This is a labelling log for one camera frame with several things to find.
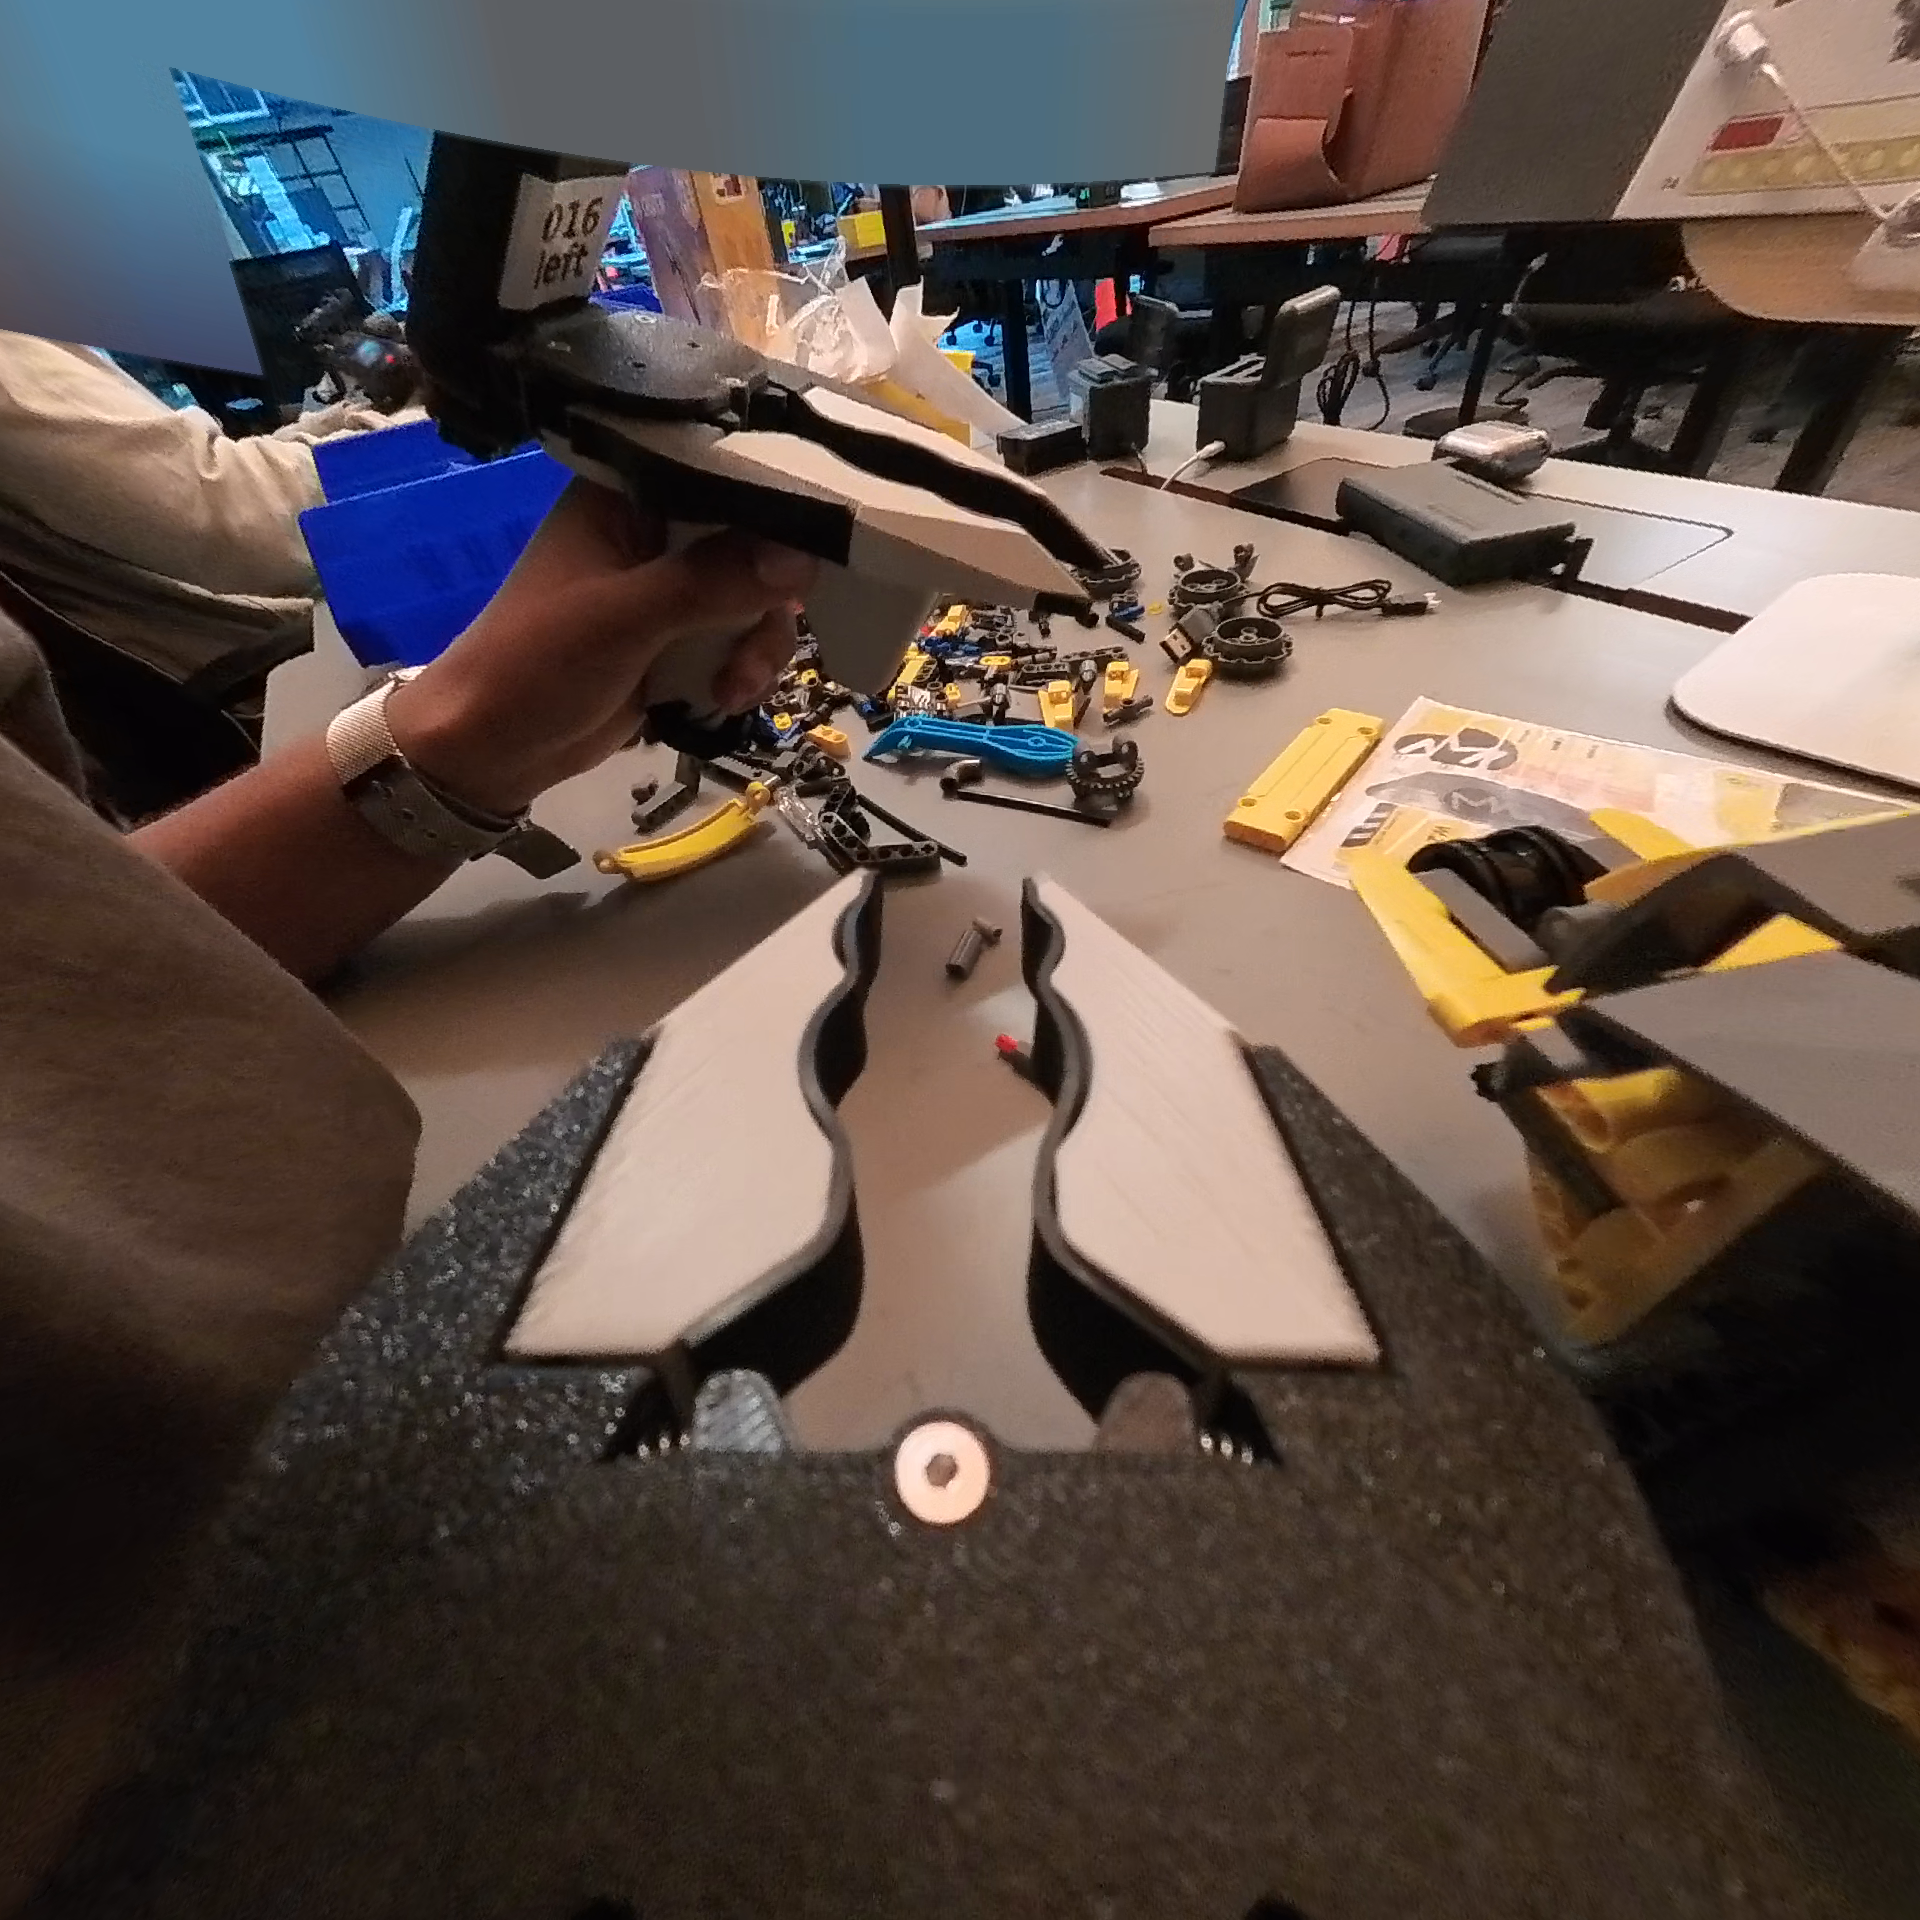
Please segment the wooden-top office table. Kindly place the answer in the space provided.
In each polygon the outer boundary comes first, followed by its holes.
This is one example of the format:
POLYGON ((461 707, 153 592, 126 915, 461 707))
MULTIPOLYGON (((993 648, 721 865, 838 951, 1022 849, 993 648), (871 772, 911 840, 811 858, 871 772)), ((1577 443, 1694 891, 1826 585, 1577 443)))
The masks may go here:
POLYGON ((1027 288, 1035 281, 1153 279, 1163 255, 1226 255, 1209 263, 1211 346, 1243 346, 1243 313, 1288 297, 1298 259, 1313 245, 1417 233, 1433 181, 1370 199, 1270 212, 1234 210, 1234 177, 1184 177, 1127 184, 1112 207, 1080 209, 1048 196, 1013 209, 960 215, 922 228, 930 265, 951 281, 999 287, 990 313, 1002 322, 1002 380, 1010 410, 1033 417, 1027 288))

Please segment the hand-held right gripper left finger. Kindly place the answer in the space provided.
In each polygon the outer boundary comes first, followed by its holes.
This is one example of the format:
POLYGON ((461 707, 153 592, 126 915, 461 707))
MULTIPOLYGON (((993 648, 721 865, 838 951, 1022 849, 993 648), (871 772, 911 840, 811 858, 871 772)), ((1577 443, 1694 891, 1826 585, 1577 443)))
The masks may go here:
POLYGON ((874 876, 842 877, 642 1035, 505 1357, 637 1362, 683 1418, 712 1377, 790 1394, 842 1351, 859 1243, 838 1112, 866 1063, 881 906, 874 876))

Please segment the person's olive shirt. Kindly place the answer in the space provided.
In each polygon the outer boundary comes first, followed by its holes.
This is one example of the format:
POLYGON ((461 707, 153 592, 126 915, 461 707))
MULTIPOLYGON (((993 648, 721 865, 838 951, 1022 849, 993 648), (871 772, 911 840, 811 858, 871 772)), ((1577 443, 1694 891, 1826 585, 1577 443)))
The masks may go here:
POLYGON ((101 818, 5 623, 5 1716, 117 1676, 287 1385, 395 1247, 418 1115, 101 818))

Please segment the black power adapter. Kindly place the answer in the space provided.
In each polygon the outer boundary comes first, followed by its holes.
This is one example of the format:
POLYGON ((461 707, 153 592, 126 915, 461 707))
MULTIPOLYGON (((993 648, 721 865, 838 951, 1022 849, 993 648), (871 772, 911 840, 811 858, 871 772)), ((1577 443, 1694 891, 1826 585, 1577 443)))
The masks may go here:
POLYGON ((1335 512, 1352 536, 1457 589, 1577 578, 1593 552, 1571 519, 1448 465, 1355 469, 1338 483, 1335 512))

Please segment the yellow brick toy vehicle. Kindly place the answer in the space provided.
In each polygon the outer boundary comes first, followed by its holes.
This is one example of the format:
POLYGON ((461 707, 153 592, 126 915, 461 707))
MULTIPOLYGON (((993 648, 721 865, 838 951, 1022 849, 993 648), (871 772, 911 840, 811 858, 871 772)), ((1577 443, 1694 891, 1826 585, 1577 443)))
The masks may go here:
POLYGON ((1917 811, 1694 849, 1599 810, 1350 877, 1525 1143, 1573 1343, 1917 1283, 1917 811))

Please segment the dark grey angled beam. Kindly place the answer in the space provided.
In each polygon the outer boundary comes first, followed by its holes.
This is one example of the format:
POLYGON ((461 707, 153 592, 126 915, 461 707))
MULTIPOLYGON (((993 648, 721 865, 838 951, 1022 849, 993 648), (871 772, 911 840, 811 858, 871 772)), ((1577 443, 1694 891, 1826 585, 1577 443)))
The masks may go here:
POLYGON ((803 847, 838 874, 920 877, 970 865, 966 852, 923 834, 853 787, 821 794, 783 791, 776 811, 803 847))

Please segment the pile of small brick parts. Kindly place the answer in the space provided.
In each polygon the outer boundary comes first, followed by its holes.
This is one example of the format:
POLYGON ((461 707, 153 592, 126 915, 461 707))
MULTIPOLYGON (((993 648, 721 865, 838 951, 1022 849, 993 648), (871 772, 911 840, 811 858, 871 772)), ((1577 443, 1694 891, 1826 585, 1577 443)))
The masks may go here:
POLYGON ((858 762, 894 772, 929 772, 941 791, 942 779, 955 779, 1033 800, 1072 803, 1067 778, 1003 776, 978 760, 866 762, 864 751, 879 731, 907 714, 989 727, 1042 724, 1077 733, 1082 747, 1105 747, 1119 736, 1134 736, 1149 708, 1138 666, 1122 648, 1063 650, 1053 640, 1048 616, 946 602, 907 645, 896 682, 879 692, 859 692, 827 679, 821 645, 810 631, 800 631, 800 650, 776 695, 739 716, 721 752, 706 760, 682 754, 671 781, 633 789, 637 836, 630 844, 696 825, 751 784, 776 789, 776 803, 762 813, 759 828, 783 823, 783 791, 821 794, 853 787, 862 797, 877 800, 858 787, 858 762))

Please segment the silver wrist watch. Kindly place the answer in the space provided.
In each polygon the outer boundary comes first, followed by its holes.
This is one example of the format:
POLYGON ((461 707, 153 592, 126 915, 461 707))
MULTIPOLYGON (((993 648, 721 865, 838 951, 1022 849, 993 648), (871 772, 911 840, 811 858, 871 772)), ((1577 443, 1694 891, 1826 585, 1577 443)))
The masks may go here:
POLYGON ((458 865, 504 858, 537 881, 582 867, 582 850, 541 828, 529 811, 491 813, 455 800, 407 760, 395 743, 389 705, 423 673, 421 666, 394 667, 327 723, 323 746, 349 804, 409 858, 458 865))

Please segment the cardboard box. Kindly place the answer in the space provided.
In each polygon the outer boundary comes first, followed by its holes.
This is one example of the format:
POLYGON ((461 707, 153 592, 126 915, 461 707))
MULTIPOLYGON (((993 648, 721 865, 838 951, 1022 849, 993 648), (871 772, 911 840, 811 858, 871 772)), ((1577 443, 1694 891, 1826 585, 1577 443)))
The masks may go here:
POLYGON ((1487 2, 1295 4, 1255 50, 1234 210, 1352 204, 1432 179, 1488 15, 1487 2))

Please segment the yellow toy carton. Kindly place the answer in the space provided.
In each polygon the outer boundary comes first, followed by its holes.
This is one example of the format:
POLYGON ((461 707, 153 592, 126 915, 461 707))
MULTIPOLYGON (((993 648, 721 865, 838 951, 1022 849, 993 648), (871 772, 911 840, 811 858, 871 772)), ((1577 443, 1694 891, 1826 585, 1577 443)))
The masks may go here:
POLYGON ((759 181, 633 168, 627 196, 663 313, 759 346, 778 268, 759 181))

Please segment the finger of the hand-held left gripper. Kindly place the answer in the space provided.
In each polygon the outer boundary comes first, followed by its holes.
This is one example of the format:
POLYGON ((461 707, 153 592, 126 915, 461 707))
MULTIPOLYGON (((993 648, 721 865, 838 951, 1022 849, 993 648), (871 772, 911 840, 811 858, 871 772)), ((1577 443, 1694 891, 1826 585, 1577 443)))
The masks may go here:
POLYGON ((743 527, 757 511, 767 537, 816 556, 808 625, 843 689, 889 689, 942 602, 1088 607, 1086 530, 1048 492, 960 449, 936 453, 933 469, 968 500, 795 436, 726 436, 704 453, 712 480, 747 492, 726 519, 743 527))
POLYGON ((759 383, 757 431, 786 433, 826 449, 859 474, 1016 527, 1072 571, 1102 571, 1115 562, 1110 546, 1094 539, 1049 493, 1029 488, 1019 474, 981 463, 946 435, 888 417, 864 401, 823 386, 759 383))

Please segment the yellow curved brick piece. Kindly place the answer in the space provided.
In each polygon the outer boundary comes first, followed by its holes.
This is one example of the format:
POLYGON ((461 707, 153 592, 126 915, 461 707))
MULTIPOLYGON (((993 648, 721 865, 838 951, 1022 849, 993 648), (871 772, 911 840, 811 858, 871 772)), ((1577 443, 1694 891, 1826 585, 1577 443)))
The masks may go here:
POLYGON ((769 784, 751 784, 696 825, 661 832, 625 849, 598 850, 592 867, 602 876, 632 885, 683 877, 752 842, 762 813, 776 803, 776 795, 769 784))

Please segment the black axle rod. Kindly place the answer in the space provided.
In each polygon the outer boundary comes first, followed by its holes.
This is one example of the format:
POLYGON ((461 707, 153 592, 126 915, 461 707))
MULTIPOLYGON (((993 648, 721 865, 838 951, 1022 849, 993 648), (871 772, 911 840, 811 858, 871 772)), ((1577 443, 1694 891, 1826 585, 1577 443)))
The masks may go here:
POLYGON ((955 779, 942 779, 942 794, 951 803, 968 803, 976 807, 994 807, 1019 811, 1033 818, 1046 818, 1055 823, 1071 823, 1071 825, 1090 825, 1090 828, 1112 828, 1115 823, 1115 810, 1112 807, 1090 807, 1082 803, 1055 803, 1055 800, 1033 800, 1029 795, 1017 795, 1013 791, 989 789, 981 784, 960 784, 955 779))

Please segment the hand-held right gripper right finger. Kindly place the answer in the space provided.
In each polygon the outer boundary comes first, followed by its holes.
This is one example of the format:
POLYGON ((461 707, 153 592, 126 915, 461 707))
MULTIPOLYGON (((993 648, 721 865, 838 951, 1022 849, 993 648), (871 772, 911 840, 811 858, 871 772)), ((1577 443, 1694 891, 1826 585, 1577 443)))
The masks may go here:
POLYGON ((1381 1369, 1381 1336, 1240 1028, 1056 877, 1022 890, 1049 1100, 1027 1308, 1094 1420, 1138 1377, 1243 1424, 1247 1377, 1381 1369))

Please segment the yellow and grey sticker sheet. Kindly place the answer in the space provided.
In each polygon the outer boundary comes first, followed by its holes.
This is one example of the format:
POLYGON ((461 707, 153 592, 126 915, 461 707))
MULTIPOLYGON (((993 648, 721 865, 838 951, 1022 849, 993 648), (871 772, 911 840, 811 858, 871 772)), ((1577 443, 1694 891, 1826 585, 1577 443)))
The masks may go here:
POLYGON ((1405 865, 1429 844, 1523 825, 1586 844, 1601 810, 1650 821, 1690 849, 1720 849, 1917 803, 1417 700, 1283 861, 1350 890, 1362 850, 1405 865))

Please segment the black charging dock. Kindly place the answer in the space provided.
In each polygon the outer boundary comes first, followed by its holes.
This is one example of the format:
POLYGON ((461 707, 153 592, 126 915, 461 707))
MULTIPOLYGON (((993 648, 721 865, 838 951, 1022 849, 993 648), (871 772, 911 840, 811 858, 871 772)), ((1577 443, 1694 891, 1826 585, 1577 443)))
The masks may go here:
POLYGON ((1333 284, 1283 303, 1257 353, 1198 380, 1197 451, 1202 457, 1247 465, 1288 442, 1302 415, 1304 383, 1328 356, 1338 308, 1333 284))

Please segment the small silver device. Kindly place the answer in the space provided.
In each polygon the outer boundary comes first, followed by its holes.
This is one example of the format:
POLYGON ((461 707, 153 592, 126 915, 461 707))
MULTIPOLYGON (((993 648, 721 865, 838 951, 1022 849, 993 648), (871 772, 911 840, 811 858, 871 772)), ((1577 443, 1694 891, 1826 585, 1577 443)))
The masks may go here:
POLYGON ((1438 436, 1432 457, 1511 490, 1545 466, 1553 436, 1533 423, 1481 419, 1438 436))

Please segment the clear plastic bag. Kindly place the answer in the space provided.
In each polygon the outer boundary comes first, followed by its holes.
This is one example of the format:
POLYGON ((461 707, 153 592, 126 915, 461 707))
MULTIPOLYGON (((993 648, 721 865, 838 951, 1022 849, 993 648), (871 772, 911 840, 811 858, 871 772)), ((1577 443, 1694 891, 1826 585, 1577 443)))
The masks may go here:
POLYGON ((938 346, 941 330, 905 288, 905 313, 889 321, 866 279, 778 275, 779 319, 767 353, 803 372, 985 449, 1022 420, 990 395, 970 368, 938 346))

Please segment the person's left hand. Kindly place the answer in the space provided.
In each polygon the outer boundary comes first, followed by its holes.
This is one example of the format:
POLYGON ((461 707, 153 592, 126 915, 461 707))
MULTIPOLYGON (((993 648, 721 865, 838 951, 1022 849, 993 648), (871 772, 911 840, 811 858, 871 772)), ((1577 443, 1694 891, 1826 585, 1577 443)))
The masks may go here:
POLYGON ((754 536, 667 552, 658 519, 582 479, 470 631, 392 695, 394 740, 455 800, 523 811, 633 746, 657 661, 694 640, 726 645, 706 705, 757 707, 798 648, 814 576, 814 557, 754 536))

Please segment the black charger cube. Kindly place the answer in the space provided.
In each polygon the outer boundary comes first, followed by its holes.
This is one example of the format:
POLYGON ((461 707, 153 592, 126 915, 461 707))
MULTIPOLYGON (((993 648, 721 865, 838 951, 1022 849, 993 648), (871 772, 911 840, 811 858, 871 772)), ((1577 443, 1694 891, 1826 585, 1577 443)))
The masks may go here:
POLYGON ((1072 372, 1083 408, 1082 428, 1095 465, 1131 463, 1150 442, 1157 371, 1126 355, 1098 355, 1072 372))

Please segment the building instruction booklet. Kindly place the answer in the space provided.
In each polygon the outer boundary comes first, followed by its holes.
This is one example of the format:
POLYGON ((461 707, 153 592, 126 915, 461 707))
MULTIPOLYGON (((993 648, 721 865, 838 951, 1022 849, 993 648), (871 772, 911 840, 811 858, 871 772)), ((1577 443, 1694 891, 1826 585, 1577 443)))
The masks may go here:
POLYGON ((1919 4, 1722 4, 1615 215, 1881 218, 1919 188, 1919 4))

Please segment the dark grey panel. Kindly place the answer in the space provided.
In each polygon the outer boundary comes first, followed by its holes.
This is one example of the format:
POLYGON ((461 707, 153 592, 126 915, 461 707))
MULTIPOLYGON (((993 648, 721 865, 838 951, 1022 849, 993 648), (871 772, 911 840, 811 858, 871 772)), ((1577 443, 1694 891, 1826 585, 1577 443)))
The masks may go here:
POLYGON ((1722 11, 1722 2, 1503 4, 1424 227, 1617 223, 1722 11))

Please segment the yellow flat brick panel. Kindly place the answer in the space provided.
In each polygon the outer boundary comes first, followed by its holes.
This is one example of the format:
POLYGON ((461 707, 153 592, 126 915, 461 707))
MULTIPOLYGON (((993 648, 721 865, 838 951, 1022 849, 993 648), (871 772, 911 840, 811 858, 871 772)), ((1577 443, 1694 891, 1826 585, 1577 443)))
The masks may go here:
POLYGON ((1223 836, 1270 855, 1289 852, 1374 754, 1386 723, 1350 708, 1322 712, 1240 794, 1223 836))

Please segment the blue plastic bin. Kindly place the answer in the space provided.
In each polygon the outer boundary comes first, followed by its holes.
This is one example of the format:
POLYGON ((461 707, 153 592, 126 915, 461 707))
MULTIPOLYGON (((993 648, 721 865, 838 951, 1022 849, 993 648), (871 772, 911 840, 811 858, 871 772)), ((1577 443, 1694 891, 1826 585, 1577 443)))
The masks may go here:
POLYGON ((425 666, 481 616, 569 483, 529 447, 478 463, 432 420, 326 439, 302 536, 359 666, 425 666))

